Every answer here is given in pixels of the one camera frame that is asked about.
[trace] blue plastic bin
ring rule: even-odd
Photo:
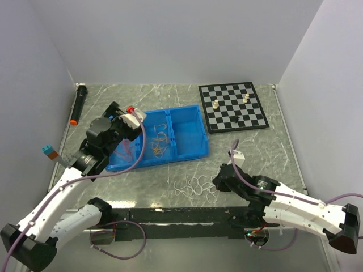
[[[146,167],[166,163],[193,160],[208,156],[208,139],[203,126],[198,105],[159,109],[145,112],[147,118],[143,124],[146,128],[146,149],[137,167]],[[163,156],[156,158],[151,149],[158,132],[164,132],[169,142],[162,143],[166,146]],[[107,171],[121,171],[130,167],[140,156],[142,148],[142,134],[130,144],[131,156],[122,156],[123,143],[119,144],[106,167]]]

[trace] marble table surface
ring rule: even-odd
[[[113,101],[125,109],[129,105],[143,111],[198,104],[205,124],[198,85],[87,85],[88,96],[79,125],[71,126],[62,155],[74,153],[86,136],[90,123]],[[89,199],[99,197],[113,207],[224,207],[246,206],[248,202],[234,193],[215,192],[210,176],[222,163],[227,163],[227,151],[235,139],[246,161],[243,170],[250,175],[265,175],[303,192],[302,181],[289,138],[271,86],[255,86],[266,117],[267,129],[236,131],[208,135],[209,156],[206,158],[135,169],[111,178],[99,178],[88,187],[70,208],[79,208]],[[59,166],[54,184],[64,168]]]

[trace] chess piece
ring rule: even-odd
[[[246,94],[245,96],[244,96],[244,99],[242,100],[244,103],[247,103],[248,102],[248,98],[250,98],[250,94]]]
[[[218,109],[219,105],[218,105],[218,100],[215,99],[214,104],[213,104],[213,109]]]

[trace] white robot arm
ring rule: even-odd
[[[229,152],[230,163],[223,164],[213,180],[217,190],[234,192],[250,202],[247,215],[235,216],[233,224],[248,228],[261,224],[294,227],[328,240],[339,251],[357,253],[360,216],[356,206],[326,204],[272,178],[249,176],[241,169],[244,156],[235,150],[237,144]]]
[[[90,200],[71,217],[58,221],[74,199],[108,165],[109,156],[117,145],[123,139],[133,141],[141,132],[145,132],[142,127],[145,118],[146,114],[139,109],[131,107],[128,113],[124,113],[113,102],[101,118],[93,120],[87,138],[59,182],[17,225],[7,224],[1,230],[1,238],[10,255],[33,272],[42,271],[54,259],[57,249],[74,236],[87,228],[109,222],[112,207],[98,198]]]
[[[146,117],[138,109],[133,111],[141,121]],[[1,238],[13,257],[33,272],[42,271],[52,262],[57,249],[74,236],[111,221],[112,207],[95,198],[77,213],[58,222],[72,201],[107,166],[109,156],[122,139],[132,141],[139,136],[141,124],[137,123],[135,116],[121,112],[116,103],[110,105],[102,118],[92,122],[87,139],[60,181],[16,226],[7,224],[2,229]],[[230,156],[230,163],[221,166],[213,184],[217,190],[232,191],[250,202],[248,213],[230,218],[232,224],[248,228],[262,227],[262,224],[291,226],[329,240],[332,247],[342,252],[357,252],[360,218],[356,206],[327,205],[269,177],[251,177],[241,169],[243,154],[233,149]],[[85,176],[90,179],[73,182]],[[11,252],[17,239],[16,250]]]

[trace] white wall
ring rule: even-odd
[[[277,83],[322,0],[30,0],[75,82]]]
[[[363,194],[362,10],[361,0],[325,0],[278,87],[307,189],[320,199]],[[363,214],[363,199],[338,203],[347,202]],[[363,242],[338,257],[343,272],[363,271]]]
[[[75,87],[32,6],[0,3],[0,228],[17,222],[45,196]],[[0,245],[0,264],[5,249]]]

